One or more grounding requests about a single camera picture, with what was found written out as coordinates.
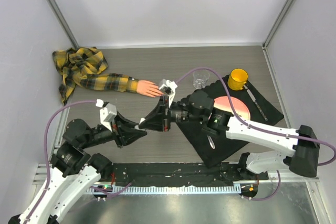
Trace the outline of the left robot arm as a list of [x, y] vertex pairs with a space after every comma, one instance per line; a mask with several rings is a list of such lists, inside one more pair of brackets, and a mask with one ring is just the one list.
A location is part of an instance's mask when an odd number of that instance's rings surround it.
[[100, 109], [97, 127], [89, 127], [82, 119], [71, 121], [63, 134], [64, 143], [51, 157], [43, 187], [29, 207], [9, 223], [61, 223], [79, 198], [94, 183], [107, 181], [113, 171], [112, 161], [99, 153], [90, 155], [85, 148], [109, 141], [124, 147], [146, 135], [111, 104]]

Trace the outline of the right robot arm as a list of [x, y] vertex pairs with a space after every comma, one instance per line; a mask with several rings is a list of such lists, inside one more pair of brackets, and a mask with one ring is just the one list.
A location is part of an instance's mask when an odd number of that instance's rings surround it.
[[209, 137], [246, 141], [270, 148], [269, 152], [246, 153], [240, 157], [237, 173], [242, 179], [286, 168], [303, 177], [317, 175], [320, 146], [305, 136], [312, 131], [307, 126], [295, 130], [244, 120], [214, 107], [214, 99], [203, 91], [196, 91], [185, 105], [172, 102], [167, 96], [160, 97], [157, 106], [141, 119], [139, 128], [167, 132], [172, 122], [197, 122]]

